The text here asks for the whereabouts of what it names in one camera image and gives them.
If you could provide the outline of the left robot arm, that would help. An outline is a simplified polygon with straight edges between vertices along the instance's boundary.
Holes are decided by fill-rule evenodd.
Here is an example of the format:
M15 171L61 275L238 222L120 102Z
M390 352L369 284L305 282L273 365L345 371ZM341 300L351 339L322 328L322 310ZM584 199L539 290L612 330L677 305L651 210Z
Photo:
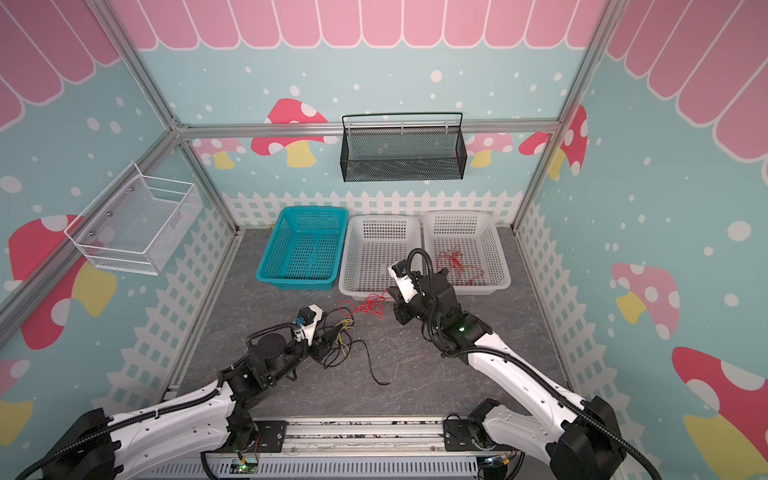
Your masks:
M124 414L91 410L18 476L27 479L40 472L45 479L132 479L187 454L221 448L254 452L263 436L250 409L280 380L295 380L304 360L324 360L339 332L316 333L291 323L259 331L247 338L246 354L208 385Z

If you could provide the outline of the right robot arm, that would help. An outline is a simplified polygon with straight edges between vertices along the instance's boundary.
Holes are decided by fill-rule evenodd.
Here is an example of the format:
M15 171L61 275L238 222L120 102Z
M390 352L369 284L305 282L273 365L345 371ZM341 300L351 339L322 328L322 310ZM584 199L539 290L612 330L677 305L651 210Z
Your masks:
M422 248L388 269L396 320L422 323L424 338L445 358L457 358L501 386L528 412L491 401L473 420L483 439L549 465L558 479L611 479L627 458L653 478L661 474L620 432L614 409L562 387L515 353L488 324L464 310L448 270L436 271Z

